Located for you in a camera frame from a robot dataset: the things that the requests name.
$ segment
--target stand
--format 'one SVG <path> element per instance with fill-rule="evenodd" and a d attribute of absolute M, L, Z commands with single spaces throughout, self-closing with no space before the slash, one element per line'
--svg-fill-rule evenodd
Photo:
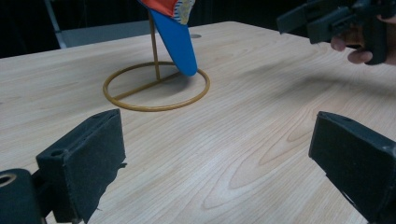
<path fill-rule="evenodd" d="M 144 111 L 144 112 L 157 112 L 157 111 L 165 111 L 165 110 L 172 110 L 172 109 L 176 109 L 176 108 L 181 108 L 185 105 L 190 105 L 196 101 L 198 101 L 199 99 L 201 99 L 202 97 L 204 97 L 206 95 L 206 93 L 209 91 L 210 88 L 210 79 L 209 76 L 201 69 L 198 69 L 197 73 L 200 74 L 204 79 L 205 79 L 205 88 L 203 91 L 201 91 L 198 95 L 196 95 L 195 97 L 190 98 L 190 100 L 181 102 L 181 103 L 177 103 L 177 104 L 173 104 L 173 105 L 159 105 L 159 106 L 143 106 L 143 105 L 128 105 L 125 104 L 124 102 L 121 101 L 121 99 L 133 95 L 135 93 L 138 93 L 140 91 L 149 89 L 150 87 L 153 87 L 155 85 L 158 85 L 160 83 L 163 83 L 167 80 L 170 80 L 172 78 L 177 77 L 178 75 L 180 75 L 179 72 L 170 75 L 168 77 L 161 77 L 160 74 L 160 65 L 174 65 L 174 63 L 172 62 L 159 62 L 158 61 L 158 55 L 157 55 L 157 42 L 155 39 L 155 28 L 154 28 L 154 22 L 153 19 L 151 18 L 151 15 L 148 14 L 148 18 L 149 18 L 149 24 L 150 24 L 150 32 L 151 32 L 151 43 L 152 43 L 152 51 L 153 51 L 153 55 L 154 55 L 154 62 L 150 62 L 150 63 L 140 63 L 137 65 L 133 65 L 124 69 L 121 69 L 118 72 L 115 72 L 114 74 L 112 74 L 110 77 L 107 78 L 107 80 L 105 81 L 104 85 L 103 85 L 103 93 L 105 95 L 105 97 L 107 98 L 108 101 L 110 101 L 113 105 L 117 105 L 119 107 L 125 108 L 125 109 L 129 109 L 129 110 L 135 110 L 135 111 Z M 153 82 L 150 82 L 149 84 L 143 85 L 141 87 L 138 87 L 136 89 L 133 89 L 131 91 L 127 91 L 125 93 L 119 94 L 117 96 L 111 96 L 108 93 L 108 85 L 110 84 L 110 82 L 118 77 L 119 75 L 130 71 L 130 70 L 134 70 L 137 68 L 141 68 L 141 67 L 147 67 L 147 66 L 154 66 L 155 67 L 155 75 L 156 75 L 156 80 Z"/>

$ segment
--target brown wire ring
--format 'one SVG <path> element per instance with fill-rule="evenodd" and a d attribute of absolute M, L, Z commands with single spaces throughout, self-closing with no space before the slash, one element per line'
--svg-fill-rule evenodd
<path fill-rule="evenodd" d="M 210 88 L 209 76 L 203 70 L 198 69 L 197 73 L 199 73 L 205 79 L 205 88 L 204 88 L 204 90 L 201 91 L 201 93 L 199 93 L 198 95 L 192 97 L 190 100 L 187 100 L 187 101 L 184 101 L 184 102 L 181 102 L 181 103 L 177 103 L 177 104 L 174 104 L 174 105 L 158 105 L 158 106 L 128 105 L 128 104 L 125 104 L 125 103 L 121 102 L 120 100 L 116 99 L 115 97 L 112 97 L 108 93 L 108 85 L 110 84 L 110 82 L 114 78 L 118 77 L 119 75 L 121 75 L 121 74 L 123 74 L 123 73 L 125 73 L 127 71 L 134 70 L 136 68 L 152 66 L 152 65 L 156 65 L 156 63 L 155 62 L 140 63 L 140 64 L 136 64 L 136 65 L 121 69 L 120 71 L 113 73 L 110 77 L 108 77 L 106 79 L 106 81 L 105 81 L 105 83 L 103 85 L 103 93 L 104 93 L 105 97 L 107 98 L 107 100 L 110 101 L 111 104 L 113 104 L 113 105 L 117 105 L 119 107 L 122 107 L 122 108 L 125 108 L 125 109 L 129 109 L 129 110 L 143 111 L 143 112 L 159 112 L 159 111 L 177 109 L 177 108 L 181 108 L 181 107 L 186 106 L 186 105 L 190 105 L 190 104 L 200 100 L 209 91 L 209 88 Z M 171 63 L 171 62 L 158 62 L 158 65 L 174 65 L 174 63 Z M 154 85 L 156 85 L 156 84 L 158 84 L 160 82 L 165 81 L 166 79 L 167 79 L 167 77 L 165 77 L 163 79 L 160 79 L 160 80 L 157 80 L 155 82 L 149 83 L 149 84 L 147 84 L 147 85 L 145 85 L 145 86 L 143 86 L 141 88 L 137 88 L 137 89 L 129 91 L 129 92 L 133 92 L 133 91 L 136 91 L 136 90 L 139 90 L 139 89 L 142 89 L 142 90 L 146 89 L 146 88 L 144 88 L 146 86 L 147 86 L 147 88 L 149 88 L 150 86 L 154 86 Z"/>

